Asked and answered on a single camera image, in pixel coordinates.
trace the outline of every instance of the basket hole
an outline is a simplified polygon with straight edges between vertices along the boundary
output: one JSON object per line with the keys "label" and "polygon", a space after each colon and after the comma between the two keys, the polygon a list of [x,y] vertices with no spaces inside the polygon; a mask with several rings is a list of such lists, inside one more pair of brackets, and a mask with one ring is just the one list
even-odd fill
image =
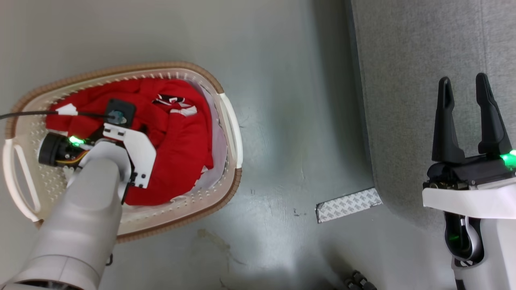
{"label": "basket hole", "polygon": [[27,179],[25,178],[25,174],[23,173],[22,165],[20,162],[20,158],[18,154],[14,154],[14,172],[16,179],[18,180],[18,185],[20,186],[20,193],[22,197],[25,199],[27,205],[33,210],[36,210],[36,205],[34,204],[34,200],[30,195],[29,185],[27,184]]}

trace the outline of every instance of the white patterned strip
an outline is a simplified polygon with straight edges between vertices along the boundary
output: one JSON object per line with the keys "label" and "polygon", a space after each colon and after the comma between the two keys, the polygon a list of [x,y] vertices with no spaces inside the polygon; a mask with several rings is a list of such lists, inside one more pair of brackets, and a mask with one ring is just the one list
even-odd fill
{"label": "white patterned strip", "polygon": [[376,188],[369,188],[316,205],[317,223],[348,216],[383,204]]}

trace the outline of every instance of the black cable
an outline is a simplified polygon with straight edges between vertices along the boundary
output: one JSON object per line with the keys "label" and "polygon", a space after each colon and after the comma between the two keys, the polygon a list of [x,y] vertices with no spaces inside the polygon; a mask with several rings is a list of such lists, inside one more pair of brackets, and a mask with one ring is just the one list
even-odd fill
{"label": "black cable", "polygon": [[106,266],[111,266],[113,264],[113,254],[109,256],[109,262],[106,264]]}
{"label": "black cable", "polygon": [[[6,118],[12,118],[12,117],[19,117],[19,116],[34,116],[34,115],[56,115],[59,114],[58,111],[27,111],[27,112],[16,112],[16,113],[8,113],[5,115],[0,115],[1,119]],[[88,112],[77,112],[79,116],[86,116],[86,117],[92,117],[92,118],[114,118],[114,116],[108,116],[108,115],[102,115],[102,114],[94,114],[94,113],[88,113]]]}

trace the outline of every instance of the red clothing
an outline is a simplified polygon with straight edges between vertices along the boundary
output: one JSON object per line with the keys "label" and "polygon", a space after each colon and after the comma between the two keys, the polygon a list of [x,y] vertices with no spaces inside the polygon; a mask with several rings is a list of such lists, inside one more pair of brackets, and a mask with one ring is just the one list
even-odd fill
{"label": "red clothing", "polygon": [[[155,102],[159,95],[183,98],[182,103]],[[104,114],[110,99],[120,99],[136,106],[131,129],[141,130],[156,148],[156,161],[146,189],[130,187],[125,202],[129,205],[159,205],[190,191],[201,176],[203,166],[213,168],[212,119],[204,96],[189,83],[178,79],[132,79],[88,88],[50,110],[73,104],[77,111]],[[186,105],[197,113],[184,116],[170,113]],[[84,116],[48,115],[46,127],[68,131],[68,136],[88,138],[103,126],[103,120]]]}

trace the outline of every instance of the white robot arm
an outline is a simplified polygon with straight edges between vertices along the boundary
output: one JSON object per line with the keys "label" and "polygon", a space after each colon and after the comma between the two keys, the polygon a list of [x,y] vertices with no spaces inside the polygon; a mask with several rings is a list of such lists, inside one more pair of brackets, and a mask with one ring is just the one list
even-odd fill
{"label": "white robot arm", "polygon": [[3,290],[96,290],[122,216],[120,170],[110,159],[84,166],[38,233],[22,271]]}
{"label": "white robot arm", "polygon": [[481,110],[480,155],[459,148],[447,77],[439,82],[433,164],[423,204],[444,212],[444,239],[458,290],[516,289],[516,151],[512,149],[488,78],[476,77]]}
{"label": "white robot arm", "polygon": [[87,148],[54,133],[43,140],[42,164],[56,166],[56,159],[84,156],[41,226],[22,271],[1,290],[98,289],[117,239],[126,190],[147,188],[156,158],[142,132],[105,123],[103,136]]}

